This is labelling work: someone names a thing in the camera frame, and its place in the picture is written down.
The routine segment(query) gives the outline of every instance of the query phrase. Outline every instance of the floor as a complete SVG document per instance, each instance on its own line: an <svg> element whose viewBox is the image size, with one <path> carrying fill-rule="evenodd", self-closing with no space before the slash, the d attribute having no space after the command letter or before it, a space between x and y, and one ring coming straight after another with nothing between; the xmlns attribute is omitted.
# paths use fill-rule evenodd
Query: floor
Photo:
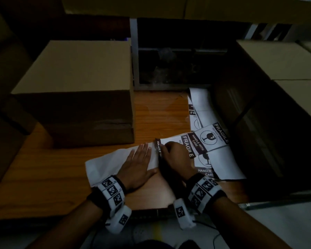
<svg viewBox="0 0 311 249"><path fill-rule="evenodd" d="M247 211L275 234L280 236L292 248L311 248L311 202L255 209ZM199 216L198 220L210 222L208 217ZM25 248L40 232L12 233L0 235L0 248ZM90 242L95 234L92 230L82 245L82 249L90 248ZM213 248L213 238L216 230L197 224L191 230L181 230L175 218L154 222L128 222L119 235L109 234L107 230L99 230L92 248L117 248L132 246L146 239L162 240L178 248L188 239L194 240L201 249ZM221 236L215 241L216 249L228 248Z"/></svg>

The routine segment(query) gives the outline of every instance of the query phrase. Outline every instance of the wood grain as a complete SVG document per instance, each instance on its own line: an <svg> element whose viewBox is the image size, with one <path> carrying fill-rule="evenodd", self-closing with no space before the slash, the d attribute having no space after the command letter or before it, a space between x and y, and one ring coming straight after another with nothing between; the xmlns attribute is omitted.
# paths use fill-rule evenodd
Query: wood grain
<svg viewBox="0 0 311 249"><path fill-rule="evenodd" d="M0 219L68 214L91 192L85 161L189 132L187 103L185 92L135 92L135 144L129 145L53 149L51 137L38 123L0 183ZM222 186L234 201L246 200L239 185ZM126 205L133 210L166 208L173 201L173 192L159 173L126 196Z"/></svg>

